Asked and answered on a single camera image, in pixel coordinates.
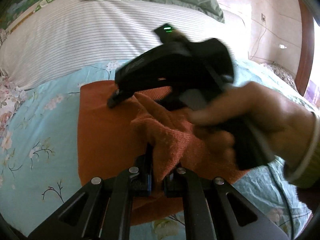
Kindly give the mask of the right hand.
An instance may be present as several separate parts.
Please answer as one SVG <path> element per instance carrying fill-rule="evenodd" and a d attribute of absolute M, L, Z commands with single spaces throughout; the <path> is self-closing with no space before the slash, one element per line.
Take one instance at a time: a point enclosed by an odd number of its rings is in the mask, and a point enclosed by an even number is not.
<path fill-rule="evenodd" d="M 271 150 L 295 170 L 307 154 L 313 139 L 316 118 L 301 105 L 280 93 L 250 82 L 231 88 L 199 111 L 189 112 L 194 134 L 210 152 L 233 161 L 233 136 L 225 131 L 212 134 L 205 130 L 236 116 L 249 118 L 264 134 Z"/>

